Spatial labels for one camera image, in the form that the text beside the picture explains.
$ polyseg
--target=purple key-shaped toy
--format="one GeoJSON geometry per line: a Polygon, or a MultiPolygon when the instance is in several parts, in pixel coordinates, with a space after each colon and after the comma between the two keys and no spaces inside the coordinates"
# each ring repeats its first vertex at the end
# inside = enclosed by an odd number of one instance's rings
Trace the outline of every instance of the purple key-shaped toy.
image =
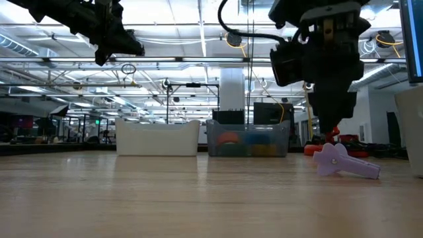
{"type": "Polygon", "coordinates": [[[325,144],[321,152],[315,152],[313,159],[319,164],[317,173],[321,176],[346,171],[369,179],[378,179],[381,171],[379,165],[349,156],[346,148],[340,143],[335,146],[331,143],[325,144]]]}

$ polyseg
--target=computer screen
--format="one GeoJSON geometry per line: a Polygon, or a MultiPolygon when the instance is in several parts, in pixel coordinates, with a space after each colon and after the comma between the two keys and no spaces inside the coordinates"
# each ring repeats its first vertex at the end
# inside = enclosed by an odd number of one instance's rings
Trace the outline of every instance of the computer screen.
{"type": "Polygon", "coordinates": [[[411,83],[423,83],[423,0],[400,0],[406,59],[411,83]]]}

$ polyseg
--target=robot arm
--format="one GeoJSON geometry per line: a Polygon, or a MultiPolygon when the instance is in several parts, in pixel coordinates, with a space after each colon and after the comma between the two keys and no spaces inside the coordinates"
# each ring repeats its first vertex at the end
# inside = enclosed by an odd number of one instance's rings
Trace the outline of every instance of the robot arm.
{"type": "Polygon", "coordinates": [[[370,28],[370,23],[360,18],[362,5],[369,0],[275,0],[269,17],[276,28],[286,23],[298,27],[290,41],[279,36],[246,34],[228,28],[239,36],[263,37],[279,42],[270,52],[276,82],[283,87],[298,81],[314,83],[309,93],[313,113],[319,117],[322,133],[330,133],[343,118],[353,117],[356,93],[349,93],[352,81],[364,74],[364,64],[358,53],[358,38],[370,28]]]}
{"type": "Polygon", "coordinates": [[[72,34],[81,33],[96,44],[96,63],[104,65],[115,53],[144,56],[144,47],[132,30],[122,24],[124,8],[120,0],[8,0],[29,10],[36,22],[45,16],[68,26],[72,34]]]}

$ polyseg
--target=transparent storage container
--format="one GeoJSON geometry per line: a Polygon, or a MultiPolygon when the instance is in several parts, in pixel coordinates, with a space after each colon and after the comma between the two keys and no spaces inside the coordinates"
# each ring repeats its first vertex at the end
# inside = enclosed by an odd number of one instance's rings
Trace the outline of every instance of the transparent storage container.
{"type": "Polygon", "coordinates": [[[285,157],[288,153],[290,121],[275,125],[221,125],[207,121],[210,156],[285,157]]]}

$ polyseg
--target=wooden table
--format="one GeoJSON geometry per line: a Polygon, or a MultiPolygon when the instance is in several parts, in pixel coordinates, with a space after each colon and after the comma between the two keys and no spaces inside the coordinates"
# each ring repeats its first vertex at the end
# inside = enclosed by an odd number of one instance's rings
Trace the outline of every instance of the wooden table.
{"type": "Polygon", "coordinates": [[[319,177],[311,158],[0,159],[0,237],[423,237],[423,180],[319,177]]]}

